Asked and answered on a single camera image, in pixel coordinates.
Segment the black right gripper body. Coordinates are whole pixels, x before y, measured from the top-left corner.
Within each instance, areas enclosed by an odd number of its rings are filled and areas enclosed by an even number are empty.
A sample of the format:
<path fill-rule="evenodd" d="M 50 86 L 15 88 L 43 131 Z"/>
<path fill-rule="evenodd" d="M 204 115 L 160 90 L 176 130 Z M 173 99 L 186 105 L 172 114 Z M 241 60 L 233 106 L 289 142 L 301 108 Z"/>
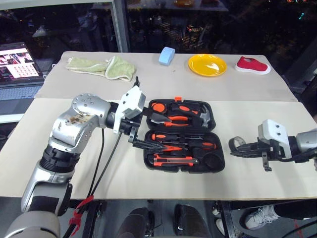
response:
<path fill-rule="evenodd" d="M 269 166 L 269 161 L 281 161 L 285 159 L 284 149 L 276 140 L 261 140 L 258 137 L 258 150 L 262 153 L 263 168 L 266 172 L 272 171 L 272 168 Z"/>

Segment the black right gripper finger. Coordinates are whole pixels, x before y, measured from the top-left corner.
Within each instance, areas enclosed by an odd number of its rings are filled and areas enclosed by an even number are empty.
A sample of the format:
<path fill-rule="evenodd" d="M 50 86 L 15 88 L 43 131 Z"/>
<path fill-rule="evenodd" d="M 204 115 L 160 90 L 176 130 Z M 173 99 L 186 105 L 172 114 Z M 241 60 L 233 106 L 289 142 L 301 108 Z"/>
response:
<path fill-rule="evenodd" d="M 236 157 L 242 157 L 242 158 L 259 158 L 262 157 L 262 152 L 255 149 L 238 149 L 235 151 L 230 152 L 231 155 L 236 156 Z"/>
<path fill-rule="evenodd" d="M 244 143 L 237 147 L 238 150 L 258 150 L 258 143 Z"/>

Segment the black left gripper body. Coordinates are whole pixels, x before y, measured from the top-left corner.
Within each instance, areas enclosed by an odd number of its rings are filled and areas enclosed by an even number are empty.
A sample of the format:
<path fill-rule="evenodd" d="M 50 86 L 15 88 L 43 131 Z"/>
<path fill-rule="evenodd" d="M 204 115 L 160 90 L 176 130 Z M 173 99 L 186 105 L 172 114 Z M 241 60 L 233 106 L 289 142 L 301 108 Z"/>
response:
<path fill-rule="evenodd" d="M 119 132 L 128 136 L 128 142 L 137 143 L 139 141 L 137 136 L 142 117 L 142 115 L 138 115 L 132 119 L 121 119 Z"/>

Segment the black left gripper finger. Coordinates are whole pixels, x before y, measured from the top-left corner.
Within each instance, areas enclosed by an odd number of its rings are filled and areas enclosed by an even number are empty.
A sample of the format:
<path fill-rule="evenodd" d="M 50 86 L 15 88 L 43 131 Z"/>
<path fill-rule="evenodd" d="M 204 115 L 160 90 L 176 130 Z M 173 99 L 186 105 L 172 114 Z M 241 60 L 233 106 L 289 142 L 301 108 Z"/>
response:
<path fill-rule="evenodd" d="M 140 139 L 135 139 L 132 142 L 133 147 L 144 149 L 144 150 L 161 150 L 164 149 L 165 146 L 156 141 L 149 141 L 149 140 L 140 140 Z"/>
<path fill-rule="evenodd" d="M 152 122 L 169 122 L 169 118 L 162 113 L 158 113 L 151 108 L 144 107 L 142 115 L 146 116 Z"/>

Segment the orange handled long-nose pliers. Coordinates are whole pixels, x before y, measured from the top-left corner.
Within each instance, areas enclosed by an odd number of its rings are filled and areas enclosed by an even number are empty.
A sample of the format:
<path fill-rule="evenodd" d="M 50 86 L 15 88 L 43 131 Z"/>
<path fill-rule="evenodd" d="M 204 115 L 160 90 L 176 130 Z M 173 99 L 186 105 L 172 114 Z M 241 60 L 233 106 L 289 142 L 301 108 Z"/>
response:
<path fill-rule="evenodd" d="M 178 145 L 175 146 L 170 144 L 160 144 L 154 147 L 144 148 L 144 150 L 146 152 L 151 152 L 151 153 L 162 153 L 162 152 L 187 150 L 187 148 L 184 148 L 183 146 L 178 146 Z"/>

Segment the orange black utility knife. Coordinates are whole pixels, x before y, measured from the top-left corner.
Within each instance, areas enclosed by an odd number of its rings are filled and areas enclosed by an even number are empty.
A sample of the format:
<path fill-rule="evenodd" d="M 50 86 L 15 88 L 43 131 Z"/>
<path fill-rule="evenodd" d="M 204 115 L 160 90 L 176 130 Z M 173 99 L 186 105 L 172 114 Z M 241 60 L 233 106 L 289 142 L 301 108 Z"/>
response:
<path fill-rule="evenodd" d="M 172 156 L 161 156 L 159 154 L 153 154 L 150 158 L 151 163 L 154 166 L 176 166 L 176 165 L 185 165 L 185 166 L 194 166 L 199 163 L 198 159 L 194 159 L 191 156 L 183 157 L 172 157 Z"/>

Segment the Phillips screwdriver black orange handle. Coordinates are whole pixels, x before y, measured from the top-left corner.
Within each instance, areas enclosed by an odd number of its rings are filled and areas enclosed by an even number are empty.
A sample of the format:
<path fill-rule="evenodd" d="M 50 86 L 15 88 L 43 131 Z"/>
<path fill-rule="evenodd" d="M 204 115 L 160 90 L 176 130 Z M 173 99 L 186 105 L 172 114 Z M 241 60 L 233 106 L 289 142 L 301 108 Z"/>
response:
<path fill-rule="evenodd" d="M 174 145 L 174 146 L 189 146 L 189 147 L 201 147 L 207 149 L 216 149 L 217 146 L 211 142 L 201 142 L 201 141 L 190 141 L 188 143 L 184 142 L 161 142 L 164 145 Z"/>

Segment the black plastic tool case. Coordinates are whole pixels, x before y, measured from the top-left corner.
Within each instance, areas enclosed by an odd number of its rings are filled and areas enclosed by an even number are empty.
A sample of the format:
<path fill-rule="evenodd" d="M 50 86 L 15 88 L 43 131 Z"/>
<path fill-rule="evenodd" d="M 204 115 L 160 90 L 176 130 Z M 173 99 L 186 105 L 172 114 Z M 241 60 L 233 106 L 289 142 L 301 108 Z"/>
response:
<path fill-rule="evenodd" d="M 188 143 L 190 141 L 201 141 L 201 142 L 211 142 L 216 144 L 216 149 L 207 149 L 201 147 L 189 147 L 183 146 L 187 148 L 187 150 L 181 151 L 171 151 L 171 152 L 162 152 L 162 153 L 151 153 L 143 152 L 143 161 L 148 169 L 165 171 L 165 172 L 173 172 L 176 173 L 178 171 L 189 172 L 192 174 L 203 174 L 203 173 L 218 173 L 222 171 L 225 167 L 225 159 L 222 150 L 222 145 L 219 137 L 212 132 L 215 128 L 216 123 L 213 117 L 213 112 L 209 103 L 204 101 L 195 101 L 195 100 L 182 100 L 179 97 L 174 99 L 154 99 L 149 102 L 149 107 L 151 108 L 152 103 L 162 103 L 167 107 L 165 116 L 181 116 L 178 112 L 173 112 L 171 110 L 171 105 L 173 103 L 177 104 L 195 104 L 195 103 L 204 103 L 209 108 L 211 113 L 211 120 L 209 122 L 208 128 L 202 126 L 196 126 L 192 124 L 189 116 L 189 126 L 172 126 L 166 127 L 162 124 L 156 124 L 151 122 L 149 119 L 147 120 L 147 125 L 149 127 L 149 131 L 145 134 L 145 140 L 153 141 L 150 139 L 153 133 L 158 134 L 175 134 L 181 137 L 188 137 L 189 139 L 178 139 L 178 140 L 170 140 L 165 142 L 184 142 Z M 198 159 L 199 163 L 194 166 L 185 166 L 185 165 L 176 165 L 176 166 L 154 166 L 150 158 L 153 154 L 159 154 L 161 156 L 172 156 L 172 157 L 183 157 L 183 156 L 191 156 L 194 159 Z"/>

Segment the black orange tape measure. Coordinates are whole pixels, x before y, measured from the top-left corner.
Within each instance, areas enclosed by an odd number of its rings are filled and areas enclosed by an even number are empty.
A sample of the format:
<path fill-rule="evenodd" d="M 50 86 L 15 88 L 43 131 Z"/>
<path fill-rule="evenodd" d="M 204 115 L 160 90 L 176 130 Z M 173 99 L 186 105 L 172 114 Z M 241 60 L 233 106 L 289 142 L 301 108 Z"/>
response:
<path fill-rule="evenodd" d="M 167 107 L 165 104 L 162 104 L 162 103 L 152 103 L 151 104 L 151 108 L 155 111 L 155 112 L 158 112 L 158 113 L 162 113 L 164 114 L 167 110 Z"/>

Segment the light blue box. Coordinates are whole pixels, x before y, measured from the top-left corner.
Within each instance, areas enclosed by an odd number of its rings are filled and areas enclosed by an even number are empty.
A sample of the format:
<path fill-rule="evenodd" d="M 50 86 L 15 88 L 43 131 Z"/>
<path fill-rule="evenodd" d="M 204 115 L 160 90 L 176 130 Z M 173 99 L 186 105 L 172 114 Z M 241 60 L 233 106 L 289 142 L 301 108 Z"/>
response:
<path fill-rule="evenodd" d="M 165 66 L 169 66 L 174 58 L 175 49 L 170 47 L 164 47 L 159 56 L 159 63 Z"/>

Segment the green towel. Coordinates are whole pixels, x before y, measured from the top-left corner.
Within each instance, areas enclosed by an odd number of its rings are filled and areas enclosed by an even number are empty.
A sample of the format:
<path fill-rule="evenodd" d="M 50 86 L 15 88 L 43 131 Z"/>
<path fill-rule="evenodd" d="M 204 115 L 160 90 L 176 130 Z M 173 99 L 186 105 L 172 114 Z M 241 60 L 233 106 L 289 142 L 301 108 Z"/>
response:
<path fill-rule="evenodd" d="M 119 56 L 113 56 L 104 61 L 71 57 L 67 61 L 66 69 L 104 77 L 108 80 L 122 80 L 129 82 L 135 73 L 135 66 Z"/>

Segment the person leg black trousers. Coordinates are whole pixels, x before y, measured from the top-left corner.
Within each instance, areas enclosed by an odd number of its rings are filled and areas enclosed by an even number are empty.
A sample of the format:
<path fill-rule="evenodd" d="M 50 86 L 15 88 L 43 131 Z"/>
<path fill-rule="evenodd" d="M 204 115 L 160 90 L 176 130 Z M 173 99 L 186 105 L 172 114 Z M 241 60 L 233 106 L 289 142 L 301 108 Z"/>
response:
<path fill-rule="evenodd" d="M 305 200 L 274 205 L 279 217 L 303 220 L 317 216 L 317 200 Z"/>

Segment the white sneaker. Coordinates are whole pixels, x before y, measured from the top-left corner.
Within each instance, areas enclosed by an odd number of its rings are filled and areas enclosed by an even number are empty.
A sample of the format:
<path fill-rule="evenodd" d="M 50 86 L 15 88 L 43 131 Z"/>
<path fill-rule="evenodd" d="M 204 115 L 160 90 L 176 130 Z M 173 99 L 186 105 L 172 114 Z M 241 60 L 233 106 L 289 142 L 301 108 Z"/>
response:
<path fill-rule="evenodd" d="M 248 214 L 244 220 L 244 225 L 248 230 L 258 230 L 277 220 L 280 216 L 274 210 L 273 205 L 263 206 L 257 211 Z"/>

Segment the yellow plate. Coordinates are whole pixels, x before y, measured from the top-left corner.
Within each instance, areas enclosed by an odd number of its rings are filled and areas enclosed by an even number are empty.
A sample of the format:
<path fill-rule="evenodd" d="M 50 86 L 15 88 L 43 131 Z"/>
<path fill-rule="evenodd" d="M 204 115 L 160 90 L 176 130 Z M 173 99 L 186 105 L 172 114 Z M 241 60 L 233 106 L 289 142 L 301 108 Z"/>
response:
<path fill-rule="evenodd" d="M 227 70 L 226 62 L 211 54 L 197 54 L 188 59 L 188 67 L 194 73 L 205 77 L 216 77 Z"/>

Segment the dark rounded shape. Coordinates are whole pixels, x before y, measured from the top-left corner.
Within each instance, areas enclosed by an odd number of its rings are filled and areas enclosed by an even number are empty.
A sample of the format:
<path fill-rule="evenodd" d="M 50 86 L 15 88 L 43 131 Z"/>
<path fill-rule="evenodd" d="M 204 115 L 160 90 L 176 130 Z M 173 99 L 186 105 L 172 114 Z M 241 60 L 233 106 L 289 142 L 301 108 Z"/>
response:
<path fill-rule="evenodd" d="M 124 219 L 115 238 L 151 238 L 154 229 L 154 213 L 146 207 L 136 208 Z"/>
<path fill-rule="evenodd" d="M 175 205 L 173 226 L 177 236 L 211 238 L 201 214 L 189 205 Z"/>

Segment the red shoe white sole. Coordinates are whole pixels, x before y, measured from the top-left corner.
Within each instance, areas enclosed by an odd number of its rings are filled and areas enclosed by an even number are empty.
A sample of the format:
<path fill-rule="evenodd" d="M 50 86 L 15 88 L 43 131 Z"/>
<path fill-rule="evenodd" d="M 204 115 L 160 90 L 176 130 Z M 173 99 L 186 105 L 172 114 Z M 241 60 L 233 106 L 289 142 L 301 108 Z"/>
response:
<path fill-rule="evenodd" d="M 235 65 L 235 69 L 239 72 L 248 72 L 257 75 L 266 75 L 270 73 L 271 67 L 254 58 L 241 56 Z"/>

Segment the open laptop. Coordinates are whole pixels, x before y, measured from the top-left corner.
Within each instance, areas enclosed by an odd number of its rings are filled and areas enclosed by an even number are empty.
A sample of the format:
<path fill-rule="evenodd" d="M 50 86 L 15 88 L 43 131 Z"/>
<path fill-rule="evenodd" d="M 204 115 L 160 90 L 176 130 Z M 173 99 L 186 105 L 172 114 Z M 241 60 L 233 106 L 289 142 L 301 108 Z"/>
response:
<path fill-rule="evenodd" d="M 25 43 L 0 44 L 0 116 L 25 113 L 44 79 Z"/>

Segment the orange handled combination pliers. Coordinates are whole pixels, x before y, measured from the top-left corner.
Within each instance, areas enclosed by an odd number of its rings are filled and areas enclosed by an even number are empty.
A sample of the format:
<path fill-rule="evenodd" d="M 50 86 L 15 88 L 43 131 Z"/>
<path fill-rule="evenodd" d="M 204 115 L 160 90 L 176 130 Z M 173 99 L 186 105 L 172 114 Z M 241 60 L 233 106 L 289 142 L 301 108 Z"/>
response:
<path fill-rule="evenodd" d="M 151 122 L 162 124 L 166 127 L 189 126 L 189 118 L 187 116 L 162 116 L 151 119 Z"/>

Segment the black table frame leg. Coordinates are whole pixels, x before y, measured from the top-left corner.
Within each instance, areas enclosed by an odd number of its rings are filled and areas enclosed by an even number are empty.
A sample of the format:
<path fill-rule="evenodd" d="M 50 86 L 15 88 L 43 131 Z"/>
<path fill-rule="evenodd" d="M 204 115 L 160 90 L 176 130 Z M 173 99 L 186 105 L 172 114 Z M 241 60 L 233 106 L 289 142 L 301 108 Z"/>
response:
<path fill-rule="evenodd" d="M 93 238 L 95 224 L 98 216 L 101 213 L 103 203 L 101 201 L 92 201 L 88 205 L 86 211 L 87 216 L 85 220 L 85 226 L 82 233 L 82 238 Z"/>
<path fill-rule="evenodd" d="M 231 207 L 228 201 L 217 201 L 221 219 L 223 222 L 223 228 L 225 233 L 225 238 L 238 238 L 234 229 L 234 224 L 231 216 Z"/>

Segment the grey window frame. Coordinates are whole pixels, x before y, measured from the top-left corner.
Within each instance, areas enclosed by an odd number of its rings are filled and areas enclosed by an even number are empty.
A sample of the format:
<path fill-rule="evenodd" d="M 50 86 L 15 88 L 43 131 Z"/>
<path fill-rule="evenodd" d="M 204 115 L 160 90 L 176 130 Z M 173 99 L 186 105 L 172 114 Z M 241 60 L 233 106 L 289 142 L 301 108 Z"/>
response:
<path fill-rule="evenodd" d="M 111 0 L 111 16 L 118 51 L 130 52 L 128 21 L 126 17 L 127 4 L 125 0 Z"/>

